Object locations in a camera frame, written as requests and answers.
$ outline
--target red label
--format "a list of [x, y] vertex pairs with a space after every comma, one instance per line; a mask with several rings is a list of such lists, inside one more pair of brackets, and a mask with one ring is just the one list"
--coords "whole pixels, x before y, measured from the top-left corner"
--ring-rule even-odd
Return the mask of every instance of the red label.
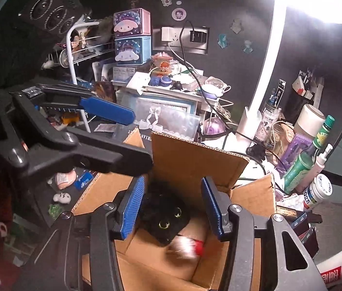
[[335, 281], [339, 281], [341, 269], [342, 267], [339, 266], [337, 268], [321, 273], [322, 279], [325, 282], [325, 284], [330, 284]]

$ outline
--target ribbed blue pad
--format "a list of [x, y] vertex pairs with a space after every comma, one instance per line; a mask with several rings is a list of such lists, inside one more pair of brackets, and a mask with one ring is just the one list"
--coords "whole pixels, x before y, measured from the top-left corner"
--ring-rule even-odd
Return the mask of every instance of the ribbed blue pad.
[[97, 97], [82, 98], [80, 105], [88, 113], [115, 121], [119, 124], [129, 125], [135, 120], [135, 112], [129, 108], [102, 100]]
[[210, 186], [204, 178], [202, 179], [201, 192], [211, 231], [220, 240], [224, 235], [222, 229], [222, 215], [219, 212], [218, 205], [214, 199], [213, 193], [211, 192]]
[[144, 177], [139, 177], [135, 186], [133, 187], [132, 194], [129, 198], [128, 204], [125, 207], [122, 218], [122, 226], [121, 226], [121, 236], [123, 239], [126, 239], [128, 235], [133, 231], [133, 227], [135, 226], [137, 213], [139, 212], [139, 208], [141, 205], [141, 200], [144, 195], [144, 186], [145, 180]]

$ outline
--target wall socket panel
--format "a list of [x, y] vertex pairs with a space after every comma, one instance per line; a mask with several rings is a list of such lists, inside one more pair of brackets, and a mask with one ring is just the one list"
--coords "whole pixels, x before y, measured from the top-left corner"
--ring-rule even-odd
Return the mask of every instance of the wall socket panel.
[[[194, 27], [196, 31], [205, 32], [207, 34], [206, 42], [201, 44], [198, 42], [190, 42], [190, 31], [192, 30], [191, 27], [185, 27], [182, 35], [182, 43], [185, 52], [190, 53], [200, 53], [203, 55], [207, 55], [208, 51], [208, 39], [210, 37], [210, 28], [209, 27]], [[181, 51], [182, 48], [180, 47], [180, 40], [179, 35], [182, 31], [182, 27], [172, 27], [172, 32], [170, 36], [172, 37], [173, 41], [170, 42], [170, 46], [174, 51]], [[159, 51], [167, 51], [168, 42], [162, 41], [162, 29], [161, 28], [154, 28], [152, 31], [152, 49], [159, 50]]]

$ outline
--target stack of boxes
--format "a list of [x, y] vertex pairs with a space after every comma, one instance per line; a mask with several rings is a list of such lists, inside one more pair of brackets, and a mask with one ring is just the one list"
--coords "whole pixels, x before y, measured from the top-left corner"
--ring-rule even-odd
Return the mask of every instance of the stack of boxes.
[[148, 11], [138, 8], [114, 13], [113, 20], [117, 61], [113, 80], [124, 82], [142, 65], [150, 64], [151, 18]]

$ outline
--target gray floor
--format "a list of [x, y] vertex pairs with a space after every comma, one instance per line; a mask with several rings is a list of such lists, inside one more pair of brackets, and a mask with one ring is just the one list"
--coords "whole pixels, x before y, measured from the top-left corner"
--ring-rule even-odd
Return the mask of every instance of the gray floor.
[[318, 264], [342, 250], [342, 206], [324, 202], [316, 206], [313, 212], [323, 218], [323, 223], [315, 225], [319, 253], [314, 261]]

